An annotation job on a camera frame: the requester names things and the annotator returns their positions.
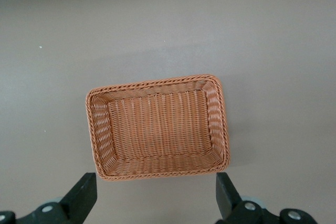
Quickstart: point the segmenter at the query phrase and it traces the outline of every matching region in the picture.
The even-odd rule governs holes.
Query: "wicker basket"
[[[229,164],[220,81],[208,74],[101,87],[86,109],[105,180],[196,175]]]

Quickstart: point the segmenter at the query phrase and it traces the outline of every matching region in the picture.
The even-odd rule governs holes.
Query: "rectangular basket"
[[[208,74],[91,90],[94,162],[105,180],[220,172],[229,164],[220,81]]]

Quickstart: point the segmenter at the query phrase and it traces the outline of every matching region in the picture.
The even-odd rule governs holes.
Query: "screw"
[[[256,210],[256,206],[253,205],[251,202],[245,203],[245,208],[246,208],[247,210],[251,210],[251,211]]]
[[[301,216],[299,215],[298,212],[295,212],[295,211],[289,211],[288,216],[292,218],[293,220],[301,220]]]
[[[51,211],[52,209],[53,209],[52,206],[46,206],[46,207],[42,208],[42,212],[49,212],[49,211]]]

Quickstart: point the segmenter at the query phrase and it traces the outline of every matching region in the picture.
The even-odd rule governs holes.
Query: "round metal screw head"
[[[42,208],[42,212],[49,212],[49,211],[51,211],[52,209],[53,209],[52,206],[46,206],[46,207]]]
[[[301,220],[301,216],[299,215],[298,212],[295,212],[295,211],[289,211],[288,216],[292,218],[293,220]]]
[[[246,208],[247,210],[251,210],[251,211],[256,210],[256,206],[253,205],[251,202],[245,203],[245,208]]]

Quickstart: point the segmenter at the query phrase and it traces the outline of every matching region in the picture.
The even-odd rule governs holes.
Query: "gray floor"
[[[0,206],[95,171],[97,86],[220,77],[242,195],[335,223],[336,0],[0,0]],[[86,223],[214,223],[215,175],[104,182]]]

